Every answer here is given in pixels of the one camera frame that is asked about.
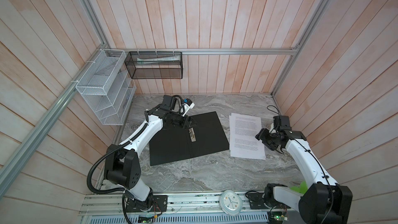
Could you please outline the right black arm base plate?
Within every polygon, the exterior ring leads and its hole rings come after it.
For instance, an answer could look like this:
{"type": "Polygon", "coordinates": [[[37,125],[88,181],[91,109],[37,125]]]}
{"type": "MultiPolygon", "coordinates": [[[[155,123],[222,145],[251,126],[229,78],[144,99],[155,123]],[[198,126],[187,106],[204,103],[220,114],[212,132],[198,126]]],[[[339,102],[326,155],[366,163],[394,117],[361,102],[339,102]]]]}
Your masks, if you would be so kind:
{"type": "Polygon", "coordinates": [[[251,210],[271,209],[264,202],[265,194],[258,191],[248,191],[245,193],[245,198],[248,200],[251,210]]]}

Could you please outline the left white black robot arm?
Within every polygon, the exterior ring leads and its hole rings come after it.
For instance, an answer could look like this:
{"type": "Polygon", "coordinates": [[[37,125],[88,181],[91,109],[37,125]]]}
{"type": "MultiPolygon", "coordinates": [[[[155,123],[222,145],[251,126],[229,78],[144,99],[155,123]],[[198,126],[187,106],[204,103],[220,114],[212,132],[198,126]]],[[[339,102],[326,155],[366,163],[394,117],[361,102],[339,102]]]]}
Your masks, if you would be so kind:
{"type": "Polygon", "coordinates": [[[196,125],[189,110],[195,104],[179,95],[164,95],[162,103],[144,112],[139,129],[119,145],[108,148],[104,178],[121,187],[121,191],[139,202],[150,202],[153,190],[141,179],[140,155],[150,140],[165,126],[188,130],[196,125]]]}

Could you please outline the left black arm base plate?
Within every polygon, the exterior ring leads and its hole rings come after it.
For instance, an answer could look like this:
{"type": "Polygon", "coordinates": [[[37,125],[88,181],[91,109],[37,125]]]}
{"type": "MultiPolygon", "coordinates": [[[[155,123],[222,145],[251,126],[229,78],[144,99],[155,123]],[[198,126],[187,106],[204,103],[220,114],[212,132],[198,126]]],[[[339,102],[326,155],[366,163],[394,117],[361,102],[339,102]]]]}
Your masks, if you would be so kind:
{"type": "Polygon", "coordinates": [[[127,200],[125,202],[125,209],[126,209],[127,213],[148,213],[148,212],[154,212],[154,211],[156,211],[157,213],[160,213],[160,212],[166,212],[167,202],[168,202],[167,195],[155,195],[153,197],[151,208],[140,209],[140,207],[134,200],[127,198],[127,200]]]}

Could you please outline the blue black file folder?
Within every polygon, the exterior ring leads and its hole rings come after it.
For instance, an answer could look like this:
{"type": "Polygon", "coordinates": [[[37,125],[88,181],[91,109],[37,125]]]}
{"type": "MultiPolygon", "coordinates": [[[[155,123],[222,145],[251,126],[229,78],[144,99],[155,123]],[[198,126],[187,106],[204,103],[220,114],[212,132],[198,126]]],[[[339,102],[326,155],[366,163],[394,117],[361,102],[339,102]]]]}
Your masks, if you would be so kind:
{"type": "Polygon", "coordinates": [[[192,116],[198,125],[188,130],[165,127],[149,142],[150,165],[192,159],[229,150],[229,141],[216,112],[192,116]]]}

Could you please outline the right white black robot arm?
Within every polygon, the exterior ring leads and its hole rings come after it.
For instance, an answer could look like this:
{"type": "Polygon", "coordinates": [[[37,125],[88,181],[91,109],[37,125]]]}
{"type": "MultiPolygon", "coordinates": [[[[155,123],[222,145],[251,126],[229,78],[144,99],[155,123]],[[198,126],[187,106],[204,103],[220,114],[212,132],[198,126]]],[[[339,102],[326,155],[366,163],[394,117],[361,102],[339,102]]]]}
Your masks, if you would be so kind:
{"type": "Polygon", "coordinates": [[[299,212],[307,224],[345,224],[348,222],[352,192],[340,185],[321,165],[300,131],[261,129],[256,135],[267,148],[285,149],[296,162],[308,189],[301,194],[282,184],[267,184],[263,201],[269,208],[285,205],[299,212]]]}

